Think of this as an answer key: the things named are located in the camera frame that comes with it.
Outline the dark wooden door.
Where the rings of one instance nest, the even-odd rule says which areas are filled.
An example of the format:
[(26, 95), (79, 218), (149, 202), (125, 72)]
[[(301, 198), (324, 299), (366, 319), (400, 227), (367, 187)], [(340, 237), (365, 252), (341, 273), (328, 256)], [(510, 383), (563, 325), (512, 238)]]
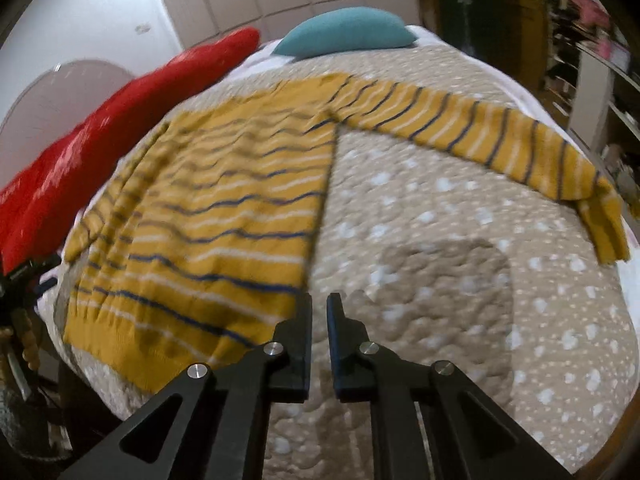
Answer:
[(436, 0), (438, 33), (526, 89), (539, 89), (547, 65), (546, 0)]

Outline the white shelf unit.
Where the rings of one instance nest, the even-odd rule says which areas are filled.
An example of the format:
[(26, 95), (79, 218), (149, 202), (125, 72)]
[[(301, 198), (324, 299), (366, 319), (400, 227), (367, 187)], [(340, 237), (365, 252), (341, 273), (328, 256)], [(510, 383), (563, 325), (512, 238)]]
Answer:
[(548, 0), (549, 63), (544, 88), (566, 130), (620, 186), (639, 183), (639, 61), (611, 18), (585, 28), (570, 0)]

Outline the red blanket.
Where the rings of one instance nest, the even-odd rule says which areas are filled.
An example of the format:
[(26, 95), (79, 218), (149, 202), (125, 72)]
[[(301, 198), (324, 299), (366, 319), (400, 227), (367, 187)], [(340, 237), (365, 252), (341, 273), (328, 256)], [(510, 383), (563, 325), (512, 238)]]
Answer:
[(43, 150), (1, 190), (1, 271), (56, 252), (118, 160), (172, 108), (216, 84), (259, 44), (260, 31), (246, 26), (186, 50), (125, 84)]

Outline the teal pillow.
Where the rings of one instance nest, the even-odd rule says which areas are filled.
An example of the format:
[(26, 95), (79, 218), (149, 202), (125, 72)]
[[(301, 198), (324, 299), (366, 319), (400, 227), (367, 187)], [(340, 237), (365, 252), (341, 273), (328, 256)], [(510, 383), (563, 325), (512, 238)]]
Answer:
[(288, 32), (274, 48), (274, 55), (291, 58), (362, 50), (410, 47), (416, 35), (396, 14), (367, 6), (343, 8), (319, 14)]

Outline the yellow striped knit sweater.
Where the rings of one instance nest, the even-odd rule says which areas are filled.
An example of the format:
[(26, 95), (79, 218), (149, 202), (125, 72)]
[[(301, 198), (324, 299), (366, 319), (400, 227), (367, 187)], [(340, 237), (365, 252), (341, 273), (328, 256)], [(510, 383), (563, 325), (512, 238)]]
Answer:
[(269, 340), (302, 290), (337, 130), (472, 160), (576, 206), (602, 263), (627, 259), (620, 199), (567, 140), (511, 107), (333, 73), (159, 126), (67, 237), (81, 266), (63, 339), (139, 389)]

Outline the white bed sheet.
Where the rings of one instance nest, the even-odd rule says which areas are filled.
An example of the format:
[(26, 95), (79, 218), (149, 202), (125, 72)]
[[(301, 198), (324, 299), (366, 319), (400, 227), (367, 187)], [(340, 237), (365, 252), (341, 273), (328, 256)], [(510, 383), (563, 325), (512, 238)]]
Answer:
[(261, 73), (282, 68), (285, 65), (294, 63), (295, 56), (275, 54), (274, 50), (282, 39), (272, 40), (263, 44), (255, 53), (251, 54), (243, 63), (235, 67), (222, 81), (235, 81)]

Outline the pink clothes on shelf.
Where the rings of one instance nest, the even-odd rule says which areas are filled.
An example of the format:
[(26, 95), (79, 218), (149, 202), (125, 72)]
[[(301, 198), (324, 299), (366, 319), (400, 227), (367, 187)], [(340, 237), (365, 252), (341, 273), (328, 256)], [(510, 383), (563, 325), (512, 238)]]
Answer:
[(585, 28), (599, 27), (605, 30), (611, 28), (611, 19), (596, 0), (570, 0), (579, 12), (578, 23)]

